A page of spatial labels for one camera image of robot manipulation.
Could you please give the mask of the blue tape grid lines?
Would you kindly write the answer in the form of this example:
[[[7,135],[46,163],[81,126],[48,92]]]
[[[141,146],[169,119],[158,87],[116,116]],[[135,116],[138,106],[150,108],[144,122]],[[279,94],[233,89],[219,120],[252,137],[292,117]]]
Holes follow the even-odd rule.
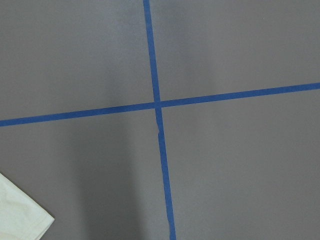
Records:
[[[222,94],[214,94],[214,95],[206,95],[206,96],[188,97],[188,98],[181,98],[181,99],[161,100],[158,69],[157,69],[157,58],[156,58],[156,50],[155,50],[155,42],[154,42],[154,32],[153,32],[153,24],[152,24],[151,4],[148,0],[143,1],[143,11],[144,11],[145,30],[146,30],[146,38],[147,38],[147,46],[148,46],[150,75],[151,75],[151,82],[152,82],[152,93],[153,93],[152,102],[113,106],[113,107],[98,108],[98,109],[79,110],[79,111],[72,111],[72,112],[62,112],[62,113],[54,113],[54,114],[46,114],[46,115],[28,116],[28,117],[21,117],[21,118],[3,119],[1,120],[0,125],[1,127],[19,126],[19,125],[26,125],[26,124],[41,123],[41,122],[52,122],[52,121],[60,121],[60,120],[68,120],[68,119],[110,115],[110,114],[117,114],[117,113],[136,112],[136,111],[142,111],[142,110],[154,110],[155,120],[157,124],[157,129],[158,129],[157,137],[158,137],[158,146],[159,146],[159,154],[160,154],[162,182],[163,182],[163,189],[164,189],[166,217],[167,217],[168,228],[169,228],[169,239],[175,240],[177,238],[177,235],[176,235],[176,227],[175,227],[174,207],[173,207],[172,192],[171,192],[171,185],[170,185],[170,174],[169,174],[169,167],[168,167],[165,128],[164,128],[164,122],[163,122],[162,109],[168,108],[168,107],[212,103],[212,102],[252,98],[252,97],[267,96],[267,95],[278,95],[278,94],[286,94],[286,93],[294,93],[294,92],[312,91],[312,90],[318,90],[320,88],[320,84],[316,82],[316,83],[255,89],[255,90],[230,92],[230,93],[222,93]]]

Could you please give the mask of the cream long-sleeve printed shirt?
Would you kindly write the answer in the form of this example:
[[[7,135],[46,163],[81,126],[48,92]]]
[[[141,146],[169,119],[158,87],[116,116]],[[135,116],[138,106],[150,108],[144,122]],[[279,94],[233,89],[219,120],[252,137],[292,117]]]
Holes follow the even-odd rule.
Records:
[[[55,219],[5,176],[0,176],[0,238],[39,240]]]

